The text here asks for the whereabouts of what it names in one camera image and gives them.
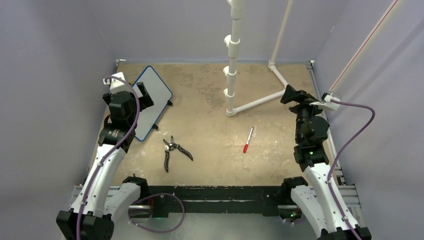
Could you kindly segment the blue framed whiteboard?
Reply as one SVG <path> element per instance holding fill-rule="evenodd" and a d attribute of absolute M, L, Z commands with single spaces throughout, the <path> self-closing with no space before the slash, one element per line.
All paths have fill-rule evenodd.
<path fill-rule="evenodd" d="M 135 138 L 143 142 L 151 130 L 157 130 L 158 119 L 167 106 L 171 106 L 173 93 L 152 66 L 147 66 L 132 85 L 140 98 Z"/>

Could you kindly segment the white red marker pen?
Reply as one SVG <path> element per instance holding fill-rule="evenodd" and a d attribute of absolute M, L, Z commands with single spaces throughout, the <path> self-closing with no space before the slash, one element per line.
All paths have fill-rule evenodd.
<path fill-rule="evenodd" d="M 252 135 L 253 135 L 254 129 L 255 128 L 253 126 L 250 128 L 249 135 L 248 135 L 247 140 L 246 140 L 246 143 L 245 143 L 245 145 L 243 147 L 243 151 L 242 151 L 243 153 L 246 153 L 247 152 L 247 149 L 249 147 L 249 143 L 250 143 L 250 141 L 252 139 Z"/>

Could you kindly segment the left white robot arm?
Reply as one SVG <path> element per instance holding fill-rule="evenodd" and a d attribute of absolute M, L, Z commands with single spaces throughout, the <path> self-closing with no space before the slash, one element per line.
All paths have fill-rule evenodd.
<path fill-rule="evenodd" d="M 149 191 L 143 187 L 147 181 L 130 176 L 122 189 L 107 198 L 114 175 L 128 153 L 135 138 L 138 114 L 154 105 L 145 84 L 139 82 L 132 90 L 127 88 L 102 96 L 109 108 L 99 133 L 94 163 L 82 190 L 68 210 L 59 211 L 56 224 L 66 240 L 110 240 L 114 221 L 128 209 L 131 202 L 146 203 Z"/>

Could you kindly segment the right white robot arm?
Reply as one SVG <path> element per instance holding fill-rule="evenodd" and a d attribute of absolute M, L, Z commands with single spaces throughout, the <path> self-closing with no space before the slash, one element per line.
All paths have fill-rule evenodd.
<path fill-rule="evenodd" d="M 372 235 L 360 226 L 333 178 L 336 162 L 330 163 L 324 149 L 330 124 L 320 116 L 324 109 L 336 110 L 340 100 L 325 93 L 321 100 L 304 90 L 287 85 L 282 104 L 296 102 L 289 110 L 296 115 L 294 159 L 305 177 L 284 179 L 280 198 L 295 203 L 312 226 L 318 240 L 370 240 Z"/>

